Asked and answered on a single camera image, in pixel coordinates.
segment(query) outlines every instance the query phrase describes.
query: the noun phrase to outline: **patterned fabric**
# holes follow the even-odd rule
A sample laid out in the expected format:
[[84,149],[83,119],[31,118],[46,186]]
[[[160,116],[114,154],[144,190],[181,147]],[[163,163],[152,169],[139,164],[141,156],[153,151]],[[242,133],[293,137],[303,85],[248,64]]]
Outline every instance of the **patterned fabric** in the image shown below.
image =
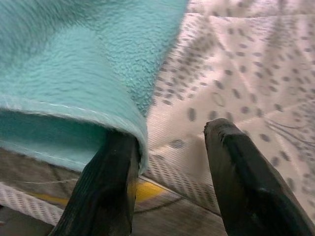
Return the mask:
[[190,1],[157,78],[146,176],[185,193],[175,176],[209,183],[203,127],[227,118],[315,221],[314,13],[313,0]]

